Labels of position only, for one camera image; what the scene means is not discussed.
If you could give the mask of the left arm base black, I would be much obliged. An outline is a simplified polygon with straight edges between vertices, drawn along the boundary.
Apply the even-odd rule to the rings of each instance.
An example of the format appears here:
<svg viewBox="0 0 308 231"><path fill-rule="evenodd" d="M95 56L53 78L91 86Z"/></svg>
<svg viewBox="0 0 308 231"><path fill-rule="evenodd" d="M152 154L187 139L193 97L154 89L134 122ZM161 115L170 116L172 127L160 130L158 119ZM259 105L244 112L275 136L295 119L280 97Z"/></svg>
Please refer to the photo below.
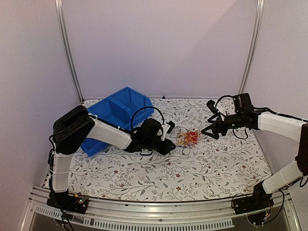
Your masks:
<svg viewBox="0 0 308 231"><path fill-rule="evenodd" d="M82 195L80 192L72 195L69 194L68 191L60 193L50 191L49 198L47 200L48 206L79 214L86 213L88 203L88 195Z"/></svg>

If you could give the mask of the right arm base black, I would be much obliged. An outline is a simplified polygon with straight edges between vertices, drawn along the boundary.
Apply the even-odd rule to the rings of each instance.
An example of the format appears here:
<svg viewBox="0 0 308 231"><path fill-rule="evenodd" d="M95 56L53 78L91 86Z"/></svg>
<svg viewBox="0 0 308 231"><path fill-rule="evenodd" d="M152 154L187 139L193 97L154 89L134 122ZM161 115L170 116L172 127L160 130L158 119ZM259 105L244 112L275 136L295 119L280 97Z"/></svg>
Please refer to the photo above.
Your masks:
<svg viewBox="0 0 308 231"><path fill-rule="evenodd" d="M263 212L254 213L247 217L248 221L254 225L264 225L273 211L274 201L272 194L266 194L262 182L254 186L251 196L244 195L240 198L232 198L231 207L235 214L243 214L263 209Z"/></svg>

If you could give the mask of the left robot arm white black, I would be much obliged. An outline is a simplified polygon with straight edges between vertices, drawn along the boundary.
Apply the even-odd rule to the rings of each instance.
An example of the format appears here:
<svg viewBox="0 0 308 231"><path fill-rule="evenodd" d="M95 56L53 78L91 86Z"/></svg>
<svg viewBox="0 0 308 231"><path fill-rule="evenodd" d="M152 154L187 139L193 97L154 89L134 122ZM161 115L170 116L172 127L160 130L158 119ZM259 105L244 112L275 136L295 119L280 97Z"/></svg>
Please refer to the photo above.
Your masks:
<svg viewBox="0 0 308 231"><path fill-rule="evenodd" d="M102 141L128 153L150 150L166 155L176 148L166 138L173 128L171 121L166 123L148 118L139 127L125 129L89 113L82 105L75 107L55 121L53 134L49 136L52 145L48 160L51 172L49 188L54 193L53 201L61 209L70 207L71 197L65 193L68 191L70 164L85 139Z"/></svg>

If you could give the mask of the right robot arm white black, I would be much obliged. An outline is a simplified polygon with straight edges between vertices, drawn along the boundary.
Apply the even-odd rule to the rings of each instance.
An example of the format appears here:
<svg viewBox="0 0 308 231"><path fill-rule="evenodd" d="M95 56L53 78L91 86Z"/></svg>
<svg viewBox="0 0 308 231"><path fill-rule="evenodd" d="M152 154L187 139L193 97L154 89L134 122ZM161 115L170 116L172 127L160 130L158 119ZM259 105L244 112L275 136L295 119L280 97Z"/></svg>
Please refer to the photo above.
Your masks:
<svg viewBox="0 0 308 231"><path fill-rule="evenodd" d="M234 95L232 99L235 109L232 115L223 114L217 108L217 102L207 102L206 105L213 116L208 119L210 125L201 131L202 134L218 139L225 136L230 129L248 128L275 133L299 145L294 161L254 187L253 196L249 198L249 206L253 210L259 210L267 203L267 195L291 186L307 176L308 122L295 116L276 113L268 107L254 107L248 93Z"/></svg>

